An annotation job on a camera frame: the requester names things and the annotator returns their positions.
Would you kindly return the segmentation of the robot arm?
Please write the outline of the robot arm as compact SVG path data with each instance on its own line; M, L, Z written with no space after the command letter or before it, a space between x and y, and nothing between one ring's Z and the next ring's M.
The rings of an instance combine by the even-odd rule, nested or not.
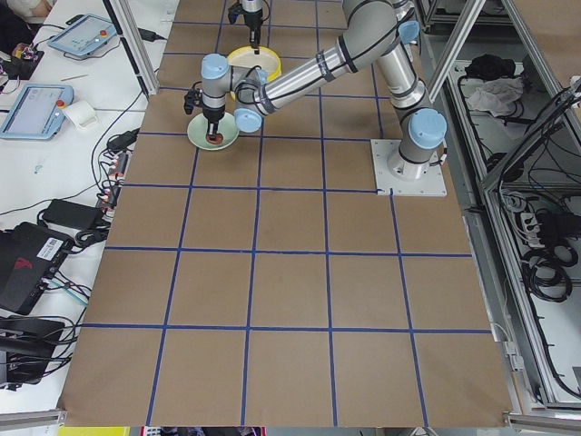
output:
M194 92L194 103L201 107L205 119L203 141L208 145L222 143L219 123L229 93L235 95L235 127L254 133L261 129L266 116L285 105L345 74L376 64L402 132L399 147L389 155L389 171L401 180L420 179L444 140L447 121L433 108L428 88L406 50L419 26L396 1L344 1L341 7L347 27L334 45L272 81L259 63L240 67L221 54L204 56L201 86Z
M249 29L249 42L253 52L260 53L261 27L263 24L262 0L241 0L242 15Z

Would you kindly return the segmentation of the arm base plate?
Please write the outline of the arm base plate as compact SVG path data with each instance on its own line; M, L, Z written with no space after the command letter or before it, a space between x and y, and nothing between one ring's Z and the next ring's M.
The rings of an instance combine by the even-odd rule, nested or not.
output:
M377 194L445 197L448 192L438 151L425 163L409 163L400 155L399 144L396 139L370 141Z

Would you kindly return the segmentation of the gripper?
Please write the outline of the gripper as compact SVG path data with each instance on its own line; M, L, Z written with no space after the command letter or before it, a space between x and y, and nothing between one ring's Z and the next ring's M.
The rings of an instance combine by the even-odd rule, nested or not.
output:
M244 23L249 28L249 44L253 52L258 55L260 53L260 29L262 26L262 10L245 11Z
M208 127L207 127L207 138L211 138L212 134L214 136L219 135L219 124L220 120L223 118L223 107L209 107L204 106L202 108L202 113L204 117L208 120Z

